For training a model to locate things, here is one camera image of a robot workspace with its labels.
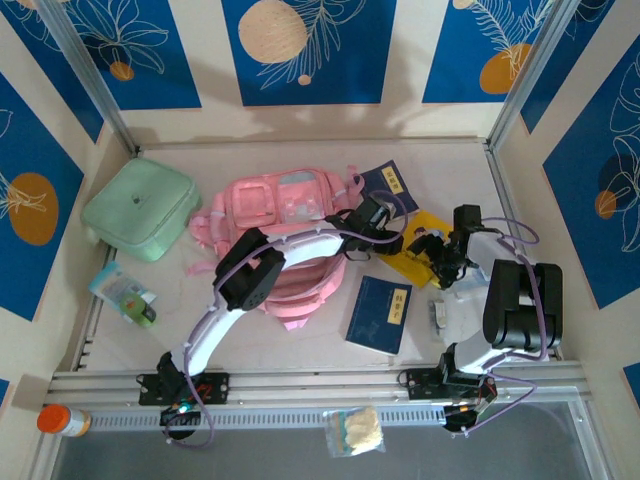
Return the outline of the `clear blue ruler package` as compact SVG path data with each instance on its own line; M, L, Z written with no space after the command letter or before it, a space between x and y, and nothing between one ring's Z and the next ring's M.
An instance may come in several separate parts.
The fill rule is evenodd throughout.
M451 287L458 302L478 298L487 293L490 277L480 268L467 268L464 276Z

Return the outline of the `aluminium frame post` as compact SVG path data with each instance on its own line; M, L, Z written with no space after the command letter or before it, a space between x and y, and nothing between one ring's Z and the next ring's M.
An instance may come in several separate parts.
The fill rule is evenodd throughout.
M552 10L541 27L525 63L508 93L503 107L486 137L487 150L495 154L500 148L513 122L519 117L550 56L564 34L580 0L554 0Z
M83 89L130 158L139 145L127 127L120 109L64 7L57 0L33 0L36 10L60 48Z

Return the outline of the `clear bag of snacks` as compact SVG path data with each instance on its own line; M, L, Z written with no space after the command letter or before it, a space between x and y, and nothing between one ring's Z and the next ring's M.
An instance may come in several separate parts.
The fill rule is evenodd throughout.
M386 451L381 421L374 407L325 411L323 422L328 451L333 458Z

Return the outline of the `pink backpack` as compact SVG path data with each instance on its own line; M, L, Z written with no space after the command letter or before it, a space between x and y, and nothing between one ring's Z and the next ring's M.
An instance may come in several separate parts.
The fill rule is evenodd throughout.
M356 207L365 181L353 166L345 177L319 168L245 177L195 212L189 232L203 248L223 258L249 228L281 235L308 230L328 215ZM320 257L284 270L259 306L288 330L303 327L341 285L342 255Z

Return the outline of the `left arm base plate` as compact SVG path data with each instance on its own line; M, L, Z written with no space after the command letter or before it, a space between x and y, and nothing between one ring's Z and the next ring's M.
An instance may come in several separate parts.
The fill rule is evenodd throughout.
M222 405L227 402L229 379L228 373L201 373L192 378L192 383L205 405ZM140 405L196 404L195 396L185 380L179 382L175 391L164 385L159 374L140 374L136 382L140 386Z

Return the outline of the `aluminium mounting rail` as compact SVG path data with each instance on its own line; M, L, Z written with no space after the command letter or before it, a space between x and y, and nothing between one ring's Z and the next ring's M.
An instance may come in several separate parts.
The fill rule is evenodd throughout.
M400 370L388 366L355 370L233 371L230 373L229 406L291 407L344 406L409 401L400 386ZM537 385L530 401L564 401L593 398L582 366L577 361L507 363L495 370L503 379L497 383L500 403L526 393L529 388L516 381ZM79 371L56 373L45 402L86 409L117 409L138 404L140 386L130 371Z

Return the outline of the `mint green zip case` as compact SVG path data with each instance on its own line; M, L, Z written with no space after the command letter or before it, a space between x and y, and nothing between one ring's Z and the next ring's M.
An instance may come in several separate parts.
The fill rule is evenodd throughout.
M81 219L108 245L154 262L182 235L201 206L200 192L189 176L135 158L87 203Z

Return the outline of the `yellow book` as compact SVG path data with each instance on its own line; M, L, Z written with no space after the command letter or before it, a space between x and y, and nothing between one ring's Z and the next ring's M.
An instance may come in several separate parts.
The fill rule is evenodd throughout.
M433 234L443 241L447 241L451 230L452 226L450 224L427 211L419 210L410 219L403 234L404 240L401 252L393 256L381 255L380 258L386 265L418 288L423 288L428 283L439 286L439 282L430 268L428 256L425 253L411 253L409 246L428 234Z

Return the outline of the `small blue book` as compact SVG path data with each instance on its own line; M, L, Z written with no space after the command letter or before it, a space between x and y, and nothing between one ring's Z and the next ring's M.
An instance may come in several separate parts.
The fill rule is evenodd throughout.
M392 219L403 216L403 212L411 214L419 207L394 160L361 173L364 181L362 193L365 196L374 194L391 208Z

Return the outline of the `orange capped bottle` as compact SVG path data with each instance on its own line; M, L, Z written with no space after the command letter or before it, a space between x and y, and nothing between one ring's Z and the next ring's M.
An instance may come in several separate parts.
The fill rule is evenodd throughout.
M91 421L91 415L84 410L51 404L42 409L36 425L42 433L80 437L89 430Z

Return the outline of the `aluminium side rail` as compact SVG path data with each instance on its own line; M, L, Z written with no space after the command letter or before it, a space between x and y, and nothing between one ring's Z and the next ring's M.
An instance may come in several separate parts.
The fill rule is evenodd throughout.
M485 153L503 210L496 220L506 224L496 241L506 258L491 262L488 342L509 358L541 361L562 341L563 273L559 266L529 256L540 237L518 218L498 154L486 146Z
M72 372L85 369L87 358L94 342L98 323L102 313L104 301L95 294L90 294L90 302L81 324L78 340L71 360Z

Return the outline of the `large blue book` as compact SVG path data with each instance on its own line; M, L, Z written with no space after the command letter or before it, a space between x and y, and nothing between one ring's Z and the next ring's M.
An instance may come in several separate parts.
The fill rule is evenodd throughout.
M398 355L411 294L411 285L364 276L345 341L385 355Z

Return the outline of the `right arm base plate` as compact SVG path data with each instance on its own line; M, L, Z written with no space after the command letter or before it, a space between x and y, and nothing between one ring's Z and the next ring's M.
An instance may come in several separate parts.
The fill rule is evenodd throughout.
M483 375L439 368L412 368L406 371L410 400L472 400L497 397L496 387Z

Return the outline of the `green snack packet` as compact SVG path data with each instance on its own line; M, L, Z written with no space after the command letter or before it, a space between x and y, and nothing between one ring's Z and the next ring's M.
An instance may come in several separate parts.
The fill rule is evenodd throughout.
M111 261L92 280L89 285L89 290L116 310L129 323L133 322L121 313L119 307L119 303L125 294L136 293L149 303L151 307L157 298L154 292L147 289L141 282L126 273L116 261Z

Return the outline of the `small clear packet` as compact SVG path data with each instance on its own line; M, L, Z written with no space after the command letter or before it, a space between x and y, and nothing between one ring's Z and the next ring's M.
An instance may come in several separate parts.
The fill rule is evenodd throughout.
M430 300L428 302L428 313L432 335L435 339L442 340L447 327L445 302L441 299Z

